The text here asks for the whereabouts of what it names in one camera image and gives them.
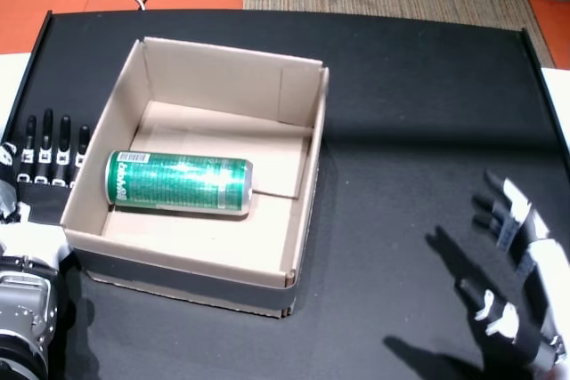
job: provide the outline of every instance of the green can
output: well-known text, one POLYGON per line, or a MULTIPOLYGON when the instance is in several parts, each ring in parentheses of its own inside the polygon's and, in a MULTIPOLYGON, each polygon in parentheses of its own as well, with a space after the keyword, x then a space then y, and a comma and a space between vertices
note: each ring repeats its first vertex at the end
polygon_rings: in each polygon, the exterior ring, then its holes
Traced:
POLYGON ((110 204, 245 215, 253 166, 245 159, 114 151, 105 169, 110 204))

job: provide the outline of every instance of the robotic hand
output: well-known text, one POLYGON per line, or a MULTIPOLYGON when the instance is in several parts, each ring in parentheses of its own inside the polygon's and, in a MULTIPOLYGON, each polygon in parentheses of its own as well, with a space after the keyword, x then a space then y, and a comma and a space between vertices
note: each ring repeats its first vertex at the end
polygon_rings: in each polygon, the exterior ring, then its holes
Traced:
POLYGON ((66 293, 59 267, 69 247, 61 227, 28 222, 30 207, 17 197, 15 155, 15 146, 0 146, 0 378, 47 380, 47 346, 58 297, 66 293))
POLYGON ((533 320, 524 319, 513 304, 473 279, 462 279, 458 289, 473 307, 475 321, 488 337, 499 340, 511 362, 531 369, 537 378, 568 380, 570 266, 564 250, 511 180, 488 171, 485 179, 502 200, 475 196, 482 212, 474 221, 496 236, 497 247, 517 266, 533 320))

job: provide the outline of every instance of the black metal bar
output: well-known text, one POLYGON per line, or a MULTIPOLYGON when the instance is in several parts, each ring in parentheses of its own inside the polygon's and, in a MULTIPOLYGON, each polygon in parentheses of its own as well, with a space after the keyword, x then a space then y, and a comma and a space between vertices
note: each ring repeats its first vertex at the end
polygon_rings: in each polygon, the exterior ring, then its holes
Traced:
POLYGON ((24 74, 21 77, 20 86, 18 88, 18 92, 16 93, 16 97, 14 98, 14 103, 12 105, 12 110, 10 111, 10 116, 8 117, 8 122, 6 122, 6 128, 4 129, 4 135, 2 136, 2 141, 8 140, 8 137, 13 133, 14 122, 16 117, 18 116, 18 111, 20 110, 21 104, 23 103, 24 93, 26 92, 26 87, 28 86, 28 78, 29 74, 34 67, 34 63, 36 61, 37 53, 40 50, 42 42, 44 41, 44 35, 49 27, 50 21, 52 19, 52 11, 48 11, 45 14, 44 22, 42 23, 42 27, 39 29, 39 33, 37 34, 36 42, 34 43, 34 48, 32 49, 31 54, 29 55, 28 65, 24 70, 24 74))
POLYGON ((542 74, 541 63, 538 59, 538 56, 536 55, 533 42, 531 41, 531 37, 528 34, 526 28, 523 28, 523 31, 521 31, 521 36, 523 38, 523 45, 525 47, 526 54, 528 55, 528 59, 531 62, 534 75, 536 77, 536 80, 538 80, 542 99, 544 100, 547 111, 549 112, 550 122, 554 127, 554 133, 556 134, 558 144, 561 146, 561 154, 562 158, 564 159, 566 175, 568 176, 568 179, 570 179, 570 147, 568 147, 568 144, 566 144, 566 139, 564 138, 564 133, 562 131, 562 125, 558 120, 558 114, 556 112, 554 102, 552 101, 549 88, 546 85, 546 80, 544 80, 544 75, 542 74))

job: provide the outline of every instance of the box flap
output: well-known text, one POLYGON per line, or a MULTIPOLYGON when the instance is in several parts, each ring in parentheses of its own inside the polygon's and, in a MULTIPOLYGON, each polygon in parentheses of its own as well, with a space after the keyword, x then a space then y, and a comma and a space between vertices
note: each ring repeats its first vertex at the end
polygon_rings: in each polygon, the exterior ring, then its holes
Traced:
POLYGON ((91 138, 84 166, 63 211, 62 225, 101 233, 109 209, 103 186, 106 160, 113 150, 128 150, 150 98, 143 46, 136 41, 91 138))
POLYGON ((156 101, 313 125, 322 62, 146 37, 156 101))

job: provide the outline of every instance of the can lid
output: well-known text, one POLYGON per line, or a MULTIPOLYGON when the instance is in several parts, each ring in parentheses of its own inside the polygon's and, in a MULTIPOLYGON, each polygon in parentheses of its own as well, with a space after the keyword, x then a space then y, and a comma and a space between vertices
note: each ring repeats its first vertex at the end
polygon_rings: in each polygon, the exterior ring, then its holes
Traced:
POLYGON ((105 198, 107 199, 107 203, 109 205, 113 205, 113 203, 110 201, 109 198, 109 169, 110 169, 110 161, 113 159, 113 155, 117 153, 116 150, 113 150, 110 154, 109 154, 109 158, 107 159, 107 165, 105 166, 105 189, 103 189, 103 193, 105 193, 105 198))

